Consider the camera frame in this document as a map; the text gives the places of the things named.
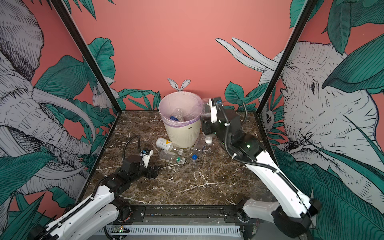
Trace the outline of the clear bottle white label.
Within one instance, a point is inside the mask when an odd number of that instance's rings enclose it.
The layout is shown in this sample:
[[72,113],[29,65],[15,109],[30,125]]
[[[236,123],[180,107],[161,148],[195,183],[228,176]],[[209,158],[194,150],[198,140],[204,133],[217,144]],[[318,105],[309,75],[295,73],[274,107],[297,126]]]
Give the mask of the clear bottle white label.
[[211,106],[210,106],[210,100],[211,99],[203,99],[203,105],[202,105],[202,115],[201,115],[201,121],[202,121],[202,133],[205,138],[206,144],[210,145],[213,143],[213,133],[211,129]]

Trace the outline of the white bottle yellow triangle label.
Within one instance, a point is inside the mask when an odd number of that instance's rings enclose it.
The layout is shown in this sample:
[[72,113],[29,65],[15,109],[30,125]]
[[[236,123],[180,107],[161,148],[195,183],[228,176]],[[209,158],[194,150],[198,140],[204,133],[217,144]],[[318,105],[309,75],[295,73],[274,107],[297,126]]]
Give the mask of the white bottle yellow triangle label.
[[184,150],[178,147],[175,143],[164,139],[164,138],[158,138],[156,141],[157,147],[161,148],[162,150],[169,151],[176,153],[178,155],[182,155],[184,153]]

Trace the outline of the blue cap blue label bottle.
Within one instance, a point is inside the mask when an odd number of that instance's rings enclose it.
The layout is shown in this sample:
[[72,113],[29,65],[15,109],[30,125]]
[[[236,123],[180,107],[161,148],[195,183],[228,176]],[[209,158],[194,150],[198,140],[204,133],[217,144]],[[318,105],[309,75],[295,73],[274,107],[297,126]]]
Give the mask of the blue cap blue label bottle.
[[170,115],[170,120],[176,122],[187,122],[191,121],[195,117],[192,114],[186,114],[182,109],[176,108]]

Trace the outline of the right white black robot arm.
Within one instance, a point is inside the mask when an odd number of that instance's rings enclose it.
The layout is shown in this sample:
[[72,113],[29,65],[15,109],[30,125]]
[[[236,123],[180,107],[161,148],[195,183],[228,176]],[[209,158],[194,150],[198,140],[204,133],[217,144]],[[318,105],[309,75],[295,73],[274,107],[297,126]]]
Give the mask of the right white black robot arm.
[[259,219],[273,223],[284,235],[313,240],[313,217],[322,204],[302,193],[282,172],[263,144],[243,131],[240,116],[232,110],[212,108],[201,115],[202,131],[215,135],[233,159],[244,164],[270,190],[276,202],[248,199],[240,204],[239,219]]

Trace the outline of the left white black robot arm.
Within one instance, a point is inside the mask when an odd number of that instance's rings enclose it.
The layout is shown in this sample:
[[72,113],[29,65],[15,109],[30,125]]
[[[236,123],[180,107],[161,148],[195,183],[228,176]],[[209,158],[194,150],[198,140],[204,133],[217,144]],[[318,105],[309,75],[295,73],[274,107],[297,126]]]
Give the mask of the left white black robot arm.
[[149,158],[130,155],[114,173],[104,177],[92,194],[59,219],[37,225],[29,240],[83,240],[109,223],[125,223],[133,214],[131,205],[121,196],[142,177],[157,178],[162,166],[149,166]]

